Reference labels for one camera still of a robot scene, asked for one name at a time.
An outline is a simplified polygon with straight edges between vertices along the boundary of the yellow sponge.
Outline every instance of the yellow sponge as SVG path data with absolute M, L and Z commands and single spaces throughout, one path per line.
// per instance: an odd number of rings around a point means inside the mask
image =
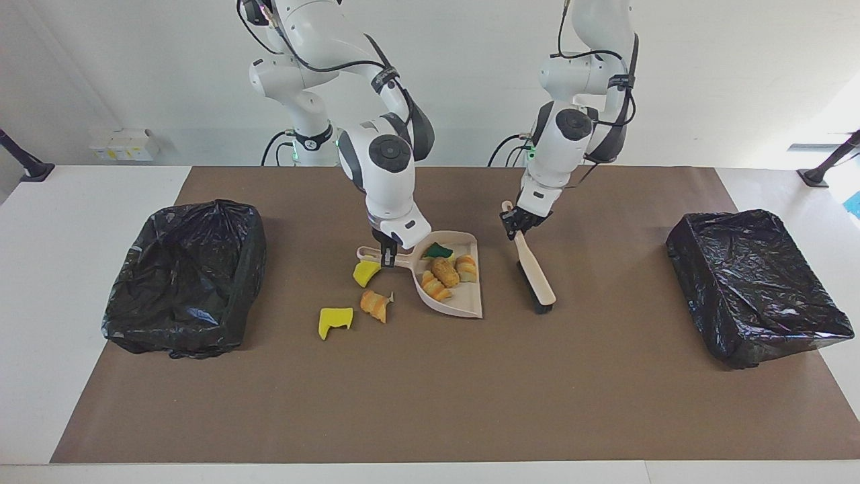
M 324 307 L 320 310 L 320 338 L 325 341 L 329 335 L 330 328 L 346 326 L 347 329 L 353 326 L 353 309 L 351 307 L 333 308 Z
M 363 260 L 355 266 L 353 279 L 355 279 L 355 282 L 357 282 L 359 286 L 366 288 L 367 283 L 370 282 L 371 278 L 374 277 L 381 269 L 382 266 L 379 265 L 378 262 Z

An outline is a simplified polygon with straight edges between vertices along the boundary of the brown paper mat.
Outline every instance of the brown paper mat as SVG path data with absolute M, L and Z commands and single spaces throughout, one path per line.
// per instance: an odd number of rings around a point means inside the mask
M 390 270 L 371 282 L 396 291 L 388 325 L 357 312 L 323 342 L 319 309 L 358 307 L 363 196 L 339 168 L 194 168 L 178 203 L 265 220 L 246 342 L 205 361 L 108 344 L 52 462 L 860 458 L 817 352 L 726 371 L 693 327 L 663 243 L 687 212 L 734 210 L 714 170 L 601 167 L 565 193 L 527 236 L 559 297 L 544 316 L 498 218 L 520 173 L 418 172 L 434 227 L 478 237 L 484 320 L 434 313 Z

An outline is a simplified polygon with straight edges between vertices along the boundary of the white table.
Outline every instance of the white table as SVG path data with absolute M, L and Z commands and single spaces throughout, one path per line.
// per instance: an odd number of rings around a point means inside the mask
M 856 482 L 860 462 L 521 462 L 363 465 L 46 465 L 101 354 L 108 289 L 145 218 L 187 167 L 59 166 L 0 206 L 3 482 Z M 860 321 L 860 230 L 793 172 L 719 170 L 738 209 L 783 217 L 839 307 Z M 822 351 L 860 412 L 860 342 Z

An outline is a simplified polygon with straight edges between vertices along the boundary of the green sponge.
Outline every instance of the green sponge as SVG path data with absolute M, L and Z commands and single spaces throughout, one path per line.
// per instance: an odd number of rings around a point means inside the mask
M 445 247 L 433 242 L 433 245 L 430 245 L 427 250 L 424 252 L 425 258 L 449 258 L 453 255 L 454 251 L 451 249 L 446 249 Z

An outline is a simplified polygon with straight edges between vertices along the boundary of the cable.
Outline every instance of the cable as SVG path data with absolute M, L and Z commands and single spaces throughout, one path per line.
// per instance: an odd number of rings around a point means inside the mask
M 513 156 L 513 152 L 519 151 L 519 153 L 517 153 L 517 158 L 514 158 L 514 159 L 513 159 L 513 164 L 510 164 L 510 166 L 516 166 L 516 165 L 517 165 L 517 162 L 519 161 L 519 157 L 520 157 L 520 155 L 522 155 L 522 154 L 523 154 L 523 152 L 524 152 L 524 151 L 527 149 L 527 147 L 529 146 L 529 141 L 530 141 L 530 140 L 526 140 L 526 141 L 525 141 L 525 143 L 523 143 L 523 145 L 522 145 L 522 146 L 515 146 L 515 147 L 511 150 L 511 152 L 507 154 L 507 160 L 505 161 L 505 168 L 507 168 L 507 167 L 509 166 L 509 164 L 511 163 L 511 157 Z
M 280 166 L 280 149 L 284 146 L 292 146 L 292 141 L 287 141 L 286 143 L 281 143 L 277 148 L 274 149 L 274 163 Z
M 833 166 L 833 168 L 836 168 L 837 166 L 841 166 L 841 165 L 843 165 L 843 164 L 848 163 L 848 162 L 849 162 L 849 161 L 851 161 L 852 159 L 856 158 L 856 157 L 857 157 L 857 155 L 860 155 L 860 152 L 856 152 L 856 153 L 854 153 L 854 156 L 852 156 L 851 158 L 846 159 L 845 161 L 840 161 L 839 163 L 836 163 L 836 164 Z
M 286 136 L 286 131 L 281 131 L 281 132 L 275 134 L 269 140 L 269 144 L 266 145 L 266 151 L 263 152 L 263 159 L 260 161 L 260 166 L 266 166 L 266 157 L 268 157 L 268 152 L 269 152 L 269 150 L 272 149 L 272 145 L 274 145 L 274 142 L 277 141 L 278 138 L 280 138 L 281 136 Z
M 242 0 L 236 0 L 236 14 L 237 14 L 237 15 L 239 16 L 239 18 L 242 20 L 242 24 L 243 24 L 243 25 L 245 26 L 245 28 L 248 30 L 249 34 L 251 34 L 251 36 L 253 36 L 253 37 L 257 40 L 257 42 L 258 42 L 258 43 L 260 43 L 260 45 L 261 45 L 261 46 L 263 46 L 267 51 L 269 51 L 270 53 L 273 53 L 273 54 L 275 54 L 275 55 L 282 55 L 282 54 L 283 54 L 283 53 L 276 53 L 275 51 L 273 51 L 273 50 L 272 50 L 271 48 L 269 48 L 266 44 L 264 44 L 264 43 L 262 42 L 262 40 L 260 40 L 260 38 L 259 38 L 259 37 L 257 37 L 257 35 L 254 33 L 254 31 L 253 31 L 253 30 L 251 30 L 251 27 L 248 25 L 248 21 L 246 21 L 246 20 L 245 20 L 245 17 L 243 17 L 243 16 L 242 16 Z M 352 67 L 352 66 L 354 66 L 354 65 L 375 65 L 376 67 L 379 67 L 380 69 L 384 69 L 384 68 L 385 68 L 385 66 L 384 66 L 384 65 L 382 65 L 381 63 L 379 63 L 379 62 L 377 62 L 377 61 L 375 61 L 375 60 L 355 60 L 355 61 L 353 61 L 353 62 L 347 62 L 346 64 L 335 65 L 335 66 L 333 66 L 333 67 L 325 67 L 325 68 L 314 67 L 313 65 L 308 64 L 308 63 L 307 63 L 307 61 L 305 61 L 304 59 L 302 59 L 302 58 L 298 55 L 298 53 L 296 53 L 296 49 L 292 48 L 292 44 L 291 44 L 291 43 L 290 43 L 290 41 L 286 38 L 286 35 L 284 34 L 284 32 L 283 32 L 283 31 L 281 31 L 279 28 L 276 28 L 275 30 L 278 32 L 278 35 L 280 35 L 280 38 L 284 40 L 284 43 L 286 44 L 287 48 L 289 48 L 289 49 L 290 49 L 290 53 L 292 54 L 292 56 L 293 56 L 293 57 L 295 57 L 295 58 L 296 58 L 296 60 L 297 60 L 301 65 L 303 65 L 304 67 L 306 67 L 309 71 L 314 71 L 314 72 L 333 72 L 333 71 L 340 71 L 341 69 L 346 69 L 346 68 L 348 68 L 348 67 Z
M 517 162 L 519 161 L 519 155 L 523 154 L 524 152 L 529 151 L 529 143 L 530 142 L 531 142 L 531 137 L 526 139 L 525 142 L 523 143 L 523 145 L 519 148 L 519 153 L 517 154 L 517 158 L 515 158 L 513 161 L 513 166 L 517 165 Z
M 568 19 L 568 5 L 569 3 L 565 3 L 564 10 L 562 11 L 562 24 L 558 27 L 558 52 L 551 54 L 550 57 L 561 57 L 562 59 L 578 59 L 580 57 L 586 57 L 589 55 L 601 54 L 604 53 L 606 55 L 611 55 L 612 57 L 620 60 L 622 63 L 624 62 L 624 58 L 617 52 L 607 51 L 607 50 L 597 50 L 597 51 L 589 51 L 586 53 L 578 53 L 576 55 L 567 55 L 562 52 L 562 33 L 564 32 L 564 21 Z
M 248 25 L 248 21 L 245 20 L 245 17 L 242 16 L 242 0 L 236 0 L 236 15 L 239 16 L 239 20 L 242 21 L 242 25 L 245 26 L 245 28 L 248 30 L 248 33 L 251 34 L 251 37 L 254 37 L 254 40 L 256 40 L 258 44 L 263 46 L 264 49 L 268 50 L 269 53 L 272 53 L 274 55 L 284 55 L 284 53 L 275 52 L 274 50 L 269 48 L 269 46 L 264 44 L 263 41 L 260 40 L 260 37 L 257 37 L 257 34 L 255 34 L 253 30 L 251 30 L 251 26 Z
M 487 162 L 487 168 L 489 168 L 490 166 L 493 166 L 493 160 L 495 159 L 495 155 L 499 154 L 499 150 L 504 145 L 506 145 L 508 141 L 516 140 L 517 138 L 519 138 L 518 134 L 512 134 L 512 135 L 508 136 L 507 138 L 503 139 L 502 142 L 499 143 L 499 145 L 495 148 L 495 150 L 493 151 L 493 154 L 490 155 L 489 161 Z
M 262 40 L 260 40 L 259 37 L 256 36 L 256 34 L 254 34 L 254 32 L 251 30 L 251 27 L 248 25 L 248 21 L 246 21 L 245 17 L 242 16 L 242 0 L 236 0 L 236 14 L 239 15 L 239 18 L 242 20 L 242 24 L 248 30 L 249 34 L 251 34 L 261 46 L 263 46 L 267 51 L 269 51 L 270 53 L 273 53 L 275 55 L 282 55 L 283 54 L 283 53 L 276 53 L 275 51 L 270 49 L 266 44 L 264 44 L 262 42 Z M 284 34 L 284 32 L 281 29 L 276 28 L 275 30 L 278 32 L 278 35 L 286 44 L 286 47 L 290 50 L 292 57 L 294 57 L 299 64 L 303 65 L 309 71 L 333 72 L 333 71 L 340 71 L 342 69 L 346 69 L 348 67 L 353 67 L 356 65 L 375 65 L 376 67 L 383 69 L 383 70 L 389 67 L 389 65 L 382 64 L 382 63 L 377 62 L 375 60 L 355 60 L 353 62 L 347 62 L 345 64 L 335 65 L 332 67 L 324 67 L 324 68 L 315 67 L 313 65 L 310 65 L 308 63 L 308 61 L 302 59 L 302 57 L 298 55 L 298 53 L 296 52 L 296 49 L 292 47 L 292 43 L 290 43 L 290 40 L 287 39 L 286 35 Z M 400 84 L 400 82 L 399 81 L 396 81 L 396 82 L 397 82 L 397 87 L 400 89 L 401 94 L 403 94 L 403 97 L 406 99 L 406 104 L 407 104 L 408 110 L 409 110 L 409 114 L 406 118 L 406 124 L 409 124 L 409 122 L 412 121 L 413 113 L 415 110 L 415 102 L 412 100 L 412 96 L 409 94 L 409 92 L 405 88 L 403 88 L 403 86 Z
M 633 118 L 636 117 L 636 99 L 633 98 L 633 92 L 631 92 L 630 89 L 627 89 L 627 93 L 624 95 L 624 103 L 626 104 L 628 101 L 630 102 L 630 106 L 633 107 L 633 110 L 630 112 L 630 118 L 628 118 L 627 121 L 619 123 L 596 120 L 594 123 L 612 127 L 625 127 L 629 125 L 633 121 Z
M 505 168 L 507 168 L 511 165 L 511 157 L 513 156 L 514 153 L 517 152 L 518 149 L 520 149 L 519 146 L 514 146 L 513 149 L 511 150 L 511 152 L 507 154 L 507 159 L 505 160 Z
M 400 89 L 400 93 L 403 95 L 403 98 L 406 100 L 406 106 L 409 109 L 409 114 L 406 116 L 406 125 L 409 125 L 409 122 L 412 121 L 412 116 L 415 111 L 415 101 L 412 100 L 412 96 L 409 94 L 409 91 L 400 84 L 399 79 L 395 79 L 394 81 L 397 84 L 397 87 Z
M 590 55 L 598 55 L 598 54 L 602 53 L 602 54 L 606 54 L 606 55 L 611 55 L 612 57 L 620 60 L 621 65 L 624 68 L 624 71 L 629 73 L 630 69 L 627 67 L 627 64 L 624 62 L 624 57 L 622 57 L 621 54 L 619 54 L 617 52 L 608 51 L 608 50 L 595 50 L 595 51 L 588 51 L 586 53 L 578 53 L 575 55 L 567 55 L 564 52 L 562 52 L 562 34 L 564 33 L 564 21 L 567 20 L 567 18 L 568 18 L 568 6 L 569 5 L 570 5 L 570 2 L 565 2 L 564 10 L 562 10 L 562 24 L 558 27 L 558 46 L 557 46 L 558 52 L 551 54 L 550 57 L 551 58 L 561 57 L 562 59 L 579 59 L 582 57 L 587 57 Z M 624 122 L 620 122 L 620 123 L 619 122 L 609 122 L 609 121 L 596 120 L 595 124 L 599 124 L 599 125 L 603 125 L 603 126 L 610 126 L 610 127 L 625 127 L 628 124 L 630 124 L 633 121 L 633 118 L 636 117 L 636 99 L 633 98 L 633 93 L 631 92 L 632 89 L 633 88 L 631 88 L 631 87 L 627 87 L 626 88 L 627 92 L 624 93 L 624 107 L 626 107 L 628 102 L 633 107 L 633 110 L 630 114 L 629 119 L 627 119 Z
M 589 168 L 588 171 L 586 171 L 586 174 L 583 175 L 582 178 L 580 178 L 580 181 L 577 182 L 576 185 L 568 185 L 568 186 L 564 187 L 564 189 L 575 189 L 576 187 L 582 185 L 582 182 L 585 182 L 586 178 L 588 178 L 588 175 L 591 175 L 591 172 L 594 171 L 594 169 L 597 168 L 598 166 L 600 166 L 600 165 L 596 164 L 596 163 L 593 164 L 592 167 Z

